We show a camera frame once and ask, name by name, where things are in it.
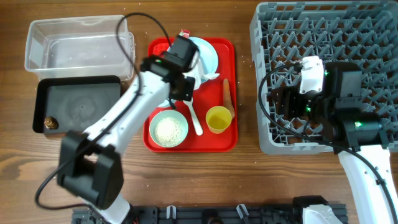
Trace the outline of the brown chocolate pastry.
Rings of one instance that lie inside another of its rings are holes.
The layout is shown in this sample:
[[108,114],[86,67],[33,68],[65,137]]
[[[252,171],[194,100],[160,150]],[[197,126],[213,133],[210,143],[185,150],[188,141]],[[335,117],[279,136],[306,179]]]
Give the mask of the brown chocolate pastry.
[[59,127],[58,121],[52,117],[52,116],[47,116],[44,119],[44,126],[47,129],[57,129]]

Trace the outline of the light blue bowl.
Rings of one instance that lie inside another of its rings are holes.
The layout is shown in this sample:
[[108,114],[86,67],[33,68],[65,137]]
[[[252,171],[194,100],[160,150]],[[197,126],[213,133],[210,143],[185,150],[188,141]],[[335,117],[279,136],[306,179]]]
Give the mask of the light blue bowl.
[[[171,99],[171,102],[175,104],[176,100]],[[171,107],[169,99],[166,99],[165,101],[163,101],[161,104],[158,105],[158,108],[169,108],[169,107]]]

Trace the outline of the white napkin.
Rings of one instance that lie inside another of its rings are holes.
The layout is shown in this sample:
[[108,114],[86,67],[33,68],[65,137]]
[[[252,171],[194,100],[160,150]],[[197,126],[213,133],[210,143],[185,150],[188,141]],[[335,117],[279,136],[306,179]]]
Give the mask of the white napkin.
[[192,77],[195,79],[194,90],[198,90],[202,84],[202,80],[214,80],[219,77],[219,73],[205,73],[204,67],[201,63],[200,54],[195,53],[193,62],[190,65],[191,70],[183,73],[185,77]]

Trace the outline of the pile of white rice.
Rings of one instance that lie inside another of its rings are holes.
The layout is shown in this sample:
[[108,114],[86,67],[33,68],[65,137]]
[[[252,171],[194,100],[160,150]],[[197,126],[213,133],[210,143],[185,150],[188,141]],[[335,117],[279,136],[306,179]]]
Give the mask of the pile of white rice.
[[154,128],[155,138],[163,147],[174,147],[185,138],[183,124],[173,117],[162,118]]

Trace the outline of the red snack wrapper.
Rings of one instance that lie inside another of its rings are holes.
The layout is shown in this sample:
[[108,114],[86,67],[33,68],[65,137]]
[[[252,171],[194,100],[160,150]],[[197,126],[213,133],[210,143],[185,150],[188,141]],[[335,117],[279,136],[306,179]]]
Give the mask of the red snack wrapper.
[[187,38],[187,39],[188,39],[189,36],[190,36],[190,31],[189,31],[189,30],[186,30],[186,29],[182,29],[182,30],[180,31],[179,35],[182,36],[182,37],[184,37],[184,38]]

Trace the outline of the yellow plastic cup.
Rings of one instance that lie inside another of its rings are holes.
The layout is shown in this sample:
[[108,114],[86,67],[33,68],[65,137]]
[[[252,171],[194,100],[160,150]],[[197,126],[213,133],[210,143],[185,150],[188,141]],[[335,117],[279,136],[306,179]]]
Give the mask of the yellow plastic cup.
[[224,106],[214,106],[210,108],[205,117],[209,130],[214,134],[224,132],[232,122],[230,111]]

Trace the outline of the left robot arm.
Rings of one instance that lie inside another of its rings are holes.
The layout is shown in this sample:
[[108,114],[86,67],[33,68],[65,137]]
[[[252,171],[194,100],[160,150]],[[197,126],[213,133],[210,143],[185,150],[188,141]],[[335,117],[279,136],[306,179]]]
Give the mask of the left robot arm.
[[83,133],[70,131],[62,140],[57,183],[82,198],[107,223],[131,221],[130,204],[120,194],[121,157],[129,140],[165,100],[192,99],[195,80],[186,77],[198,62],[199,49],[176,37],[163,56],[151,55],[127,92]]

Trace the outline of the light green bowl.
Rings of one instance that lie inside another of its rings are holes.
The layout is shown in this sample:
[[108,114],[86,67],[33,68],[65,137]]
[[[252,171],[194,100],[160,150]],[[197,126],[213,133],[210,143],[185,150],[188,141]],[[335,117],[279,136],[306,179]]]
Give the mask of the light green bowl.
[[152,140],[153,140],[158,146],[161,146],[161,145],[158,143],[158,141],[157,141],[156,138],[155,138],[154,128],[155,128],[155,125],[156,125],[162,118],[166,118],[166,117],[173,117],[173,118],[176,118],[177,120],[179,120],[179,121],[183,124],[184,130],[185,130],[185,138],[186,138],[187,135],[188,135],[188,123],[187,123],[187,120],[186,120],[186,118],[184,117],[183,114],[181,114],[180,112],[175,111],[175,110],[164,110],[164,111],[161,111],[161,112],[157,113],[157,114],[152,118],[152,120],[151,120],[151,122],[150,122],[150,126],[149,126],[149,134],[150,134]]

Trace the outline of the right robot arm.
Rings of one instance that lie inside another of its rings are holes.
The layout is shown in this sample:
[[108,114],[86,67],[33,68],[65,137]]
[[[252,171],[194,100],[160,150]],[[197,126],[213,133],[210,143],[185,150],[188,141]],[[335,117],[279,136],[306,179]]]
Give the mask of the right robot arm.
[[318,57],[308,57],[271,73],[290,68],[300,74],[301,81],[271,91],[275,111],[321,124],[323,138],[284,131],[333,148],[349,180],[361,223],[397,223],[389,139],[380,116],[361,107],[361,69],[351,62],[323,63]]

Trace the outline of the orange carrot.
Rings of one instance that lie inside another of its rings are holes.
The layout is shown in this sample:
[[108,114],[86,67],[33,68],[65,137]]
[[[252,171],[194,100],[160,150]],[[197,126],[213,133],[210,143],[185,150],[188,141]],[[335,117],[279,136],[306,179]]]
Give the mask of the orange carrot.
[[223,80],[223,106],[228,109],[228,111],[231,113],[231,117],[234,118],[235,110],[232,104],[229,81],[226,78]]

